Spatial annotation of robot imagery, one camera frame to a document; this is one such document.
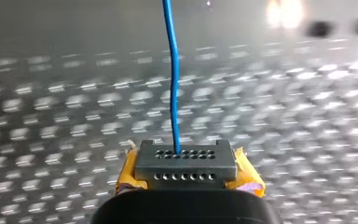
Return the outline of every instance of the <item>wire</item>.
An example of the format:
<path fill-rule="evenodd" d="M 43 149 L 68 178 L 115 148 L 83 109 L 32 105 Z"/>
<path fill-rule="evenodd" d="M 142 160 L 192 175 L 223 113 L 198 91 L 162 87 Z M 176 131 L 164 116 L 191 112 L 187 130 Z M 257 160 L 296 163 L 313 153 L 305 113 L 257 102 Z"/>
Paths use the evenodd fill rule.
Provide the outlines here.
<path fill-rule="evenodd" d="M 167 28 L 168 41 L 170 43 L 171 53 L 171 100 L 170 100 L 170 111 L 171 111 L 171 126 L 172 126 L 172 137 L 173 137 L 173 149 L 175 154 L 181 153 L 180 142 L 179 142 L 179 126 L 177 118 L 177 91 L 179 86 L 179 57 L 178 57 L 178 46 L 176 43 L 175 28 L 173 25 L 172 18 L 172 1 L 162 0 L 164 7 L 164 18 L 165 26 Z"/>

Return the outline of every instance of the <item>diamond plate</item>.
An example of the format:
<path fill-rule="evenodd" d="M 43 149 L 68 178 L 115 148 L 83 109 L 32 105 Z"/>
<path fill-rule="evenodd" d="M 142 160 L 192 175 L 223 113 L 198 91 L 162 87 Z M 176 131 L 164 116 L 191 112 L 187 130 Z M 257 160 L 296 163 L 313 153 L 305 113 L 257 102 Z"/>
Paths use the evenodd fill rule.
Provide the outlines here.
<path fill-rule="evenodd" d="M 173 1 L 181 141 L 246 147 L 286 224 L 358 223 L 358 1 L 305 2 L 286 31 L 267 0 Z M 159 0 L 0 0 L 0 224 L 88 223 L 128 139 L 171 142 L 163 27 Z"/>

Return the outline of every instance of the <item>yellow tape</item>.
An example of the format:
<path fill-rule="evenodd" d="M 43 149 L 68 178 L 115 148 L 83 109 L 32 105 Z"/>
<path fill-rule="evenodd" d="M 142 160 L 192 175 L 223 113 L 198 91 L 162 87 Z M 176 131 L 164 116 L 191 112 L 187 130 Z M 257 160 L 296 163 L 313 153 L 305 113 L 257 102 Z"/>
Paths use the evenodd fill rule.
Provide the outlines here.
<path fill-rule="evenodd" d="M 235 162 L 238 167 L 237 178 L 234 181 L 226 182 L 226 189 L 237 189 L 246 184 L 258 184 L 261 189 L 255 189 L 254 193 L 260 198 L 263 197 L 266 184 L 261 179 L 257 170 L 249 162 L 248 158 L 246 158 L 242 147 L 235 151 Z"/>
<path fill-rule="evenodd" d="M 126 161 L 124 162 L 123 169 L 121 170 L 120 176 L 116 183 L 116 193 L 120 185 L 128 185 L 137 189 L 147 189 L 147 182 L 143 180 L 136 180 L 134 178 L 134 169 L 136 163 L 136 157 L 138 151 L 135 149 L 130 150 L 127 153 Z"/>

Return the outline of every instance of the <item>reflective metal wall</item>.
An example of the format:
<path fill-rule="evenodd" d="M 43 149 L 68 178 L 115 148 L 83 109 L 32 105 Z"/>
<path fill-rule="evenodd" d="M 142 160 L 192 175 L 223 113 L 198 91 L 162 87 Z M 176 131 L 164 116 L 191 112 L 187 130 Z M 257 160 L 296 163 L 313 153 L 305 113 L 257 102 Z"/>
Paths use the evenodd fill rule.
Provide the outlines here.
<path fill-rule="evenodd" d="M 358 223 L 358 0 L 174 0 L 183 144 L 246 147 L 285 223 Z M 169 144 L 159 0 L 0 0 L 0 224 L 87 223 Z"/>

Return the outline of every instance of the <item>black object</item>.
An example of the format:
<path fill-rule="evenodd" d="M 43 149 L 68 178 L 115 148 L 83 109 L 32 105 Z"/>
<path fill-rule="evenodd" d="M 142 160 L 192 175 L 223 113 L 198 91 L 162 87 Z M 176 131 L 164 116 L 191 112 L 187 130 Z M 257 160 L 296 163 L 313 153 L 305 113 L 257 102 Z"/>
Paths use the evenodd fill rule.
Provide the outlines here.
<path fill-rule="evenodd" d="M 234 180 L 237 166 L 227 140 L 216 145 L 183 145 L 174 155 L 173 146 L 143 141 L 135 163 L 135 179 L 146 180 L 150 189 L 223 189 Z"/>
<path fill-rule="evenodd" d="M 95 213 L 91 224 L 279 224 L 261 198 L 243 191 L 136 190 L 118 195 Z"/>
<path fill-rule="evenodd" d="M 310 25 L 308 35 L 312 37 L 327 38 L 333 31 L 333 25 L 327 21 L 315 21 Z"/>

